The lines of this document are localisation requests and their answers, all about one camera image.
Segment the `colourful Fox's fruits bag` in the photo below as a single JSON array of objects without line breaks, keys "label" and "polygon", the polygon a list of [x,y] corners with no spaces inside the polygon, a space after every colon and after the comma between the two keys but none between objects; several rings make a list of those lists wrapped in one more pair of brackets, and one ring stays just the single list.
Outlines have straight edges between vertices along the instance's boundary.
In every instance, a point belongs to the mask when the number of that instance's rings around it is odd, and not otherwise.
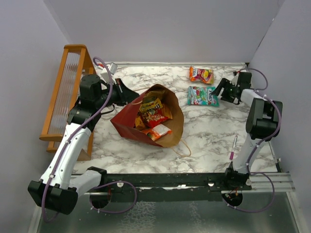
[{"label": "colourful Fox's fruits bag", "polygon": [[205,84],[214,84],[213,69],[203,69],[190,67],[189,77],[191,82],[202,82]]}]

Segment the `green Fox's candy bag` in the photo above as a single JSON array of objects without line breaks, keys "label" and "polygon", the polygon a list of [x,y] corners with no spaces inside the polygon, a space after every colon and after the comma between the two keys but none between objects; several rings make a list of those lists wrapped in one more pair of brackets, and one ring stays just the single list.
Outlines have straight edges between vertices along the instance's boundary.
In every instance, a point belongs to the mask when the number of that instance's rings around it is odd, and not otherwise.
[{"label": "green Fox's candy bag", "polygon": [[218,97],[211,94],[215,89],[213,86],[189,86],[187,104],[218,107]]}]

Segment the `gold crispy snack bag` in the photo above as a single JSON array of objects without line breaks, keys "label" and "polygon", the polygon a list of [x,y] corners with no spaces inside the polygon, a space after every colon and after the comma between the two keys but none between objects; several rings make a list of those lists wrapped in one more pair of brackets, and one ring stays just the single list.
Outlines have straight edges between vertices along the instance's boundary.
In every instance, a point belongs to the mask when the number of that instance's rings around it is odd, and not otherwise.
[{"label": "gold crispy snack bag", "polygon": [[157,89],[157,90],[151,90],[148,93],[145,94],[142,103],[149,103],[149,102],[153,102],[156,99],[160,99],[162,100],[164,94],[165,94],[165,90],[164,89]]}]

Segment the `yellow M&M's bag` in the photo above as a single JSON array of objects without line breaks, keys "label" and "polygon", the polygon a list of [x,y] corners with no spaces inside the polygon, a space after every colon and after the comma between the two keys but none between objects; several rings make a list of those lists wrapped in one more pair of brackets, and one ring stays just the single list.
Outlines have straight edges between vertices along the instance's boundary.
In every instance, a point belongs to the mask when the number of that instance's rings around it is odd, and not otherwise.
[{"label": "yellow M&M's bag", "polygon": [[151,109],[161,109],[163,107],[162,102],[159,98],[148,99],[149,102],[142,103],[139,107],[139,111],[144,113]]}]

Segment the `red brown paper bag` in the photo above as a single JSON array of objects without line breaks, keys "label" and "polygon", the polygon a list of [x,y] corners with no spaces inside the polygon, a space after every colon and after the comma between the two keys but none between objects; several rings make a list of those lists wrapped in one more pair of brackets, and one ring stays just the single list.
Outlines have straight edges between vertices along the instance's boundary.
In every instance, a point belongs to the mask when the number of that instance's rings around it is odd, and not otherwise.
[{"label": "red brown paper bag", "polygon": [[[142,130],[149,128],[142,121],[142,113],[139,111],[139,107],[142,104],[145,94],[151,90],[157,89],[164,89],[166,91],[161,100],[163,105],[161,109],[162,113],[169,119],[161,124],[170,128],[172,132],[153,141],[142,132]],[[181,141],[184,128],[184,115],[179,107],[175,93],[160,84],[155,84],[148,88],[148,90],[140,94],[138,98],[126,105],[110,121],[121,137],[164,148],[172,148],[178,145]]]}]

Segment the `red snack packet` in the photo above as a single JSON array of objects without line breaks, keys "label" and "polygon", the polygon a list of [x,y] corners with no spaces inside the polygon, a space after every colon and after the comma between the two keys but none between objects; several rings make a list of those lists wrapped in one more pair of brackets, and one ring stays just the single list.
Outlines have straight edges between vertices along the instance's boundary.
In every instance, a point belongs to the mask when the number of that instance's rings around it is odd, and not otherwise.
[{"label": "red snack packet", "polygon": [[142,121],[148,128],[153,128],[169,118],[162,113],[162,109],[149,109],[141,114]]}]

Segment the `orange white snack packet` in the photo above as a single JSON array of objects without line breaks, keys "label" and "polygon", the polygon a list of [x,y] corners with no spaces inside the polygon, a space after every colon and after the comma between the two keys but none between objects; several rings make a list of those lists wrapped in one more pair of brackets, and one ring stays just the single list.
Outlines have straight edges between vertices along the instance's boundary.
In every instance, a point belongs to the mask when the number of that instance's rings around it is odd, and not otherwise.
[{"label": "orange white snack packet", "polygon": [[153,128],[142,130],[142,132],[149,138],[151,138],[153,141],[156,141],[161,137],[170,134],[172,130],[163,124],[159,124]]}]

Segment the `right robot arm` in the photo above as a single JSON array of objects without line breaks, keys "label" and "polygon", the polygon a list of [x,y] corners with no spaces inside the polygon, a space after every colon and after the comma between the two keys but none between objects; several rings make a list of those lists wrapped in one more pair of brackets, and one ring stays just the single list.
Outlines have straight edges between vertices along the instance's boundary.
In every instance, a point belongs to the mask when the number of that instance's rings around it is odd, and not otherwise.
[{"label": "right robot arm", "polygon": [[251,174],[251,166],[262,147],[279,134],[283,102],[272,100],[260,93],[259,89],[251,88],[252,74],[250,72],[235,72],[236,82],[222,78],[216,89],[211,93],[221,100],[235,105],[241,102],[250,107],[245,130],[245,142],[225,170],[224,186],[229,190],[247,184]]}]

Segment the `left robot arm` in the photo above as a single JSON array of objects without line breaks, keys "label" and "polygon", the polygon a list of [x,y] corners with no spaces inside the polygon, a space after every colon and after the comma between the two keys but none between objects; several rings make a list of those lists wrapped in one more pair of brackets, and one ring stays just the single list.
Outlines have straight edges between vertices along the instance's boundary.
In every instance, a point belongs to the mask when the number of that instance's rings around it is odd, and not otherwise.
[{"label": "left robot arm", "polygon": [[71,179],[79,154],[89,140],[107,106],[125,106],[139,97],[139,94],[109,77],[106,83],[96,74],[85,75],[79,85],[80,95],[69,111],[64,136],[59,148],[39,181],[31,181],[28,192],[41,207],[45,222],[47,210],[57,214],[70,214],[80,196],[89,190],[103,191],[114,183],[107,182],[104,169],[90,167],[75,179]]}]

